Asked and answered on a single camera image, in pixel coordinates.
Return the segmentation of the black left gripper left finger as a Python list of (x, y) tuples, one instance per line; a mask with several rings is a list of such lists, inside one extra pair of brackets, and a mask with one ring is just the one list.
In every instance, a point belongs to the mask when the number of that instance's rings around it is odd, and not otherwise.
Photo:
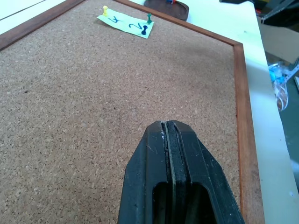
[(120, 224), (175, 222), (175, 125), (149, 125), (125, 170)]

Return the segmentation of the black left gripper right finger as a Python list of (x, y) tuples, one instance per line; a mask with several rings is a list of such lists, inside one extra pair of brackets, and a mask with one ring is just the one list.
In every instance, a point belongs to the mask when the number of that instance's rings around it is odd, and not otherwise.
[(166, 122), (170, 224), (243, 224), (244, 219), (224, 172), (193, 129)]

